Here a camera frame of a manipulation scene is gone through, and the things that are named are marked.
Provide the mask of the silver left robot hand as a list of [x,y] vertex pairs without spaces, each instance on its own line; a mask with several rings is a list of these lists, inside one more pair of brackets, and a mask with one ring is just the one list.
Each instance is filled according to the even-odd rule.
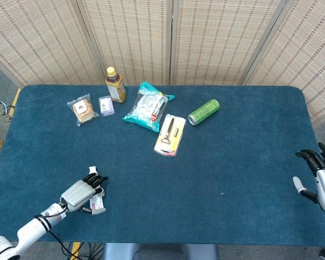
[[104,213],[105,190],[101,184],[108,180],[97,173],[88,174],[62,193],[61,202],[66,203],[68,211],[81,211],[91,215]]

